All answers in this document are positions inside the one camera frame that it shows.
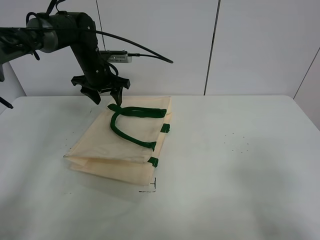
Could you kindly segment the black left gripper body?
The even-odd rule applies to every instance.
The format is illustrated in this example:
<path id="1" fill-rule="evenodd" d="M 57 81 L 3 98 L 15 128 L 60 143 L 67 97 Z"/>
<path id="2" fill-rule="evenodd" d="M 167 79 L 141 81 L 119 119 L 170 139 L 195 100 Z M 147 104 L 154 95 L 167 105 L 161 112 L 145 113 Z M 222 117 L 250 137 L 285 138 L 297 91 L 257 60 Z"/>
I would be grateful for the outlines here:
<path id="1" fill-rule="evenodd" d="M 130 80 L 120 77 L 113 63 L 103 60 L 100 51 L 74 51 L 73 53 L 83 72 L 83 75 L 72 78 L 71 83 L 74 86 L 80 85 L 99 93 L 120 87 L 130 88 Z"/>

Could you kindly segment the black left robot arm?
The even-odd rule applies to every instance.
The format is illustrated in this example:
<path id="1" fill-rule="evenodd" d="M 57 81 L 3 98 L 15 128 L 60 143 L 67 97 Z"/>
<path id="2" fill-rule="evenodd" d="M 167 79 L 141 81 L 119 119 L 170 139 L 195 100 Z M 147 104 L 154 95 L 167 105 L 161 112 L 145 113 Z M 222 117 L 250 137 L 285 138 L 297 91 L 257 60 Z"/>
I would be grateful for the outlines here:
<path id="1" fill-rule="evenodd" d="M 71 83 L 81 86 L 81 93 L 95 104 L 101 93 L 109 92 L 117 105 L 122 104 L 123 89 L 129 79 L 119 76 L 108 63 L 110 53 L 100 51 L 93 19 L 83 12 L 62 11 L 54 15 L 29 13 L 26 28 L 4 27 L 0 30 L 0 63 L 3 65 L 25 55 L 40 58 L 37 51 L 52 53 L 70 47 L 83 75 L 74 76 Z"/>

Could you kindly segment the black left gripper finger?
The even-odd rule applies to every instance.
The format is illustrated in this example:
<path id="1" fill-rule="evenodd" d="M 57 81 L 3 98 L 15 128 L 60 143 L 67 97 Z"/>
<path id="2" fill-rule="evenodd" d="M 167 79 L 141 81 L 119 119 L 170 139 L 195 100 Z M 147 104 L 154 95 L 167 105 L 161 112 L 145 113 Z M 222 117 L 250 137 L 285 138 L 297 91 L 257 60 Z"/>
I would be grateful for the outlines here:
<path id="1" fill-rule="evenodd" d="M 89 89 L 89 88 L 82 86 L 80 92 L 83 95 L 89 97 L 96 105 L 100 104 L 101 96 L 97 90 L 92 90 L 92 89 Z"/>
<path id="2" fill-rule="evenodd" d="M 113 88 L 110 91 L 110 95 L 113 97 L 113 99 L 117 105 L 121 105 L 123 102 L 122 93 L 123 93 L 123 87 Z"/>

